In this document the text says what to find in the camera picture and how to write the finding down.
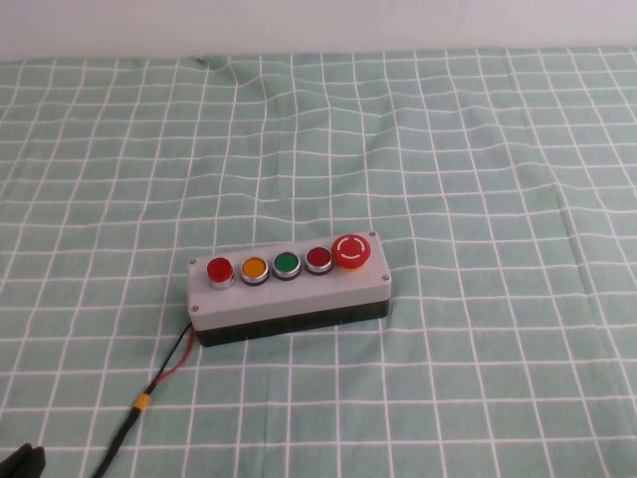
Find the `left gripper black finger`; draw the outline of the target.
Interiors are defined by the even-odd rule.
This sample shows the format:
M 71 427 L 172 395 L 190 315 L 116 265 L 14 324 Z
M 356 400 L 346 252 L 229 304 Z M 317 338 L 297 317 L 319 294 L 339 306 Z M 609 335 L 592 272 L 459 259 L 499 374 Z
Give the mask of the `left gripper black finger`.
M 46 467 L 46 454 L 43 447 L 30 448 L 20 466 L 21 478 L 40 478 Z
M 1 462 L 1 478 L 23 478 L 30 474 L 32 445 L 25 443 Z

